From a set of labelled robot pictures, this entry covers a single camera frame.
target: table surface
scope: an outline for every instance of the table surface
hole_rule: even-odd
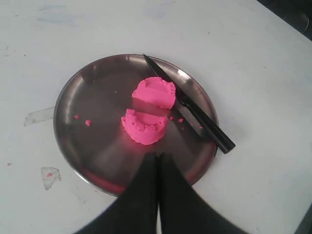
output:
[[[312,43],[260,3],[0,0],[0,32],[0,233],[70,234],[115,200],[70,168],[52,120],[24,121],[78,69],[122,53],[188,72],[236,143],[195,190],[249,233],[295,232],[312,201]],[[47,191],[42,167],[61,177]]]

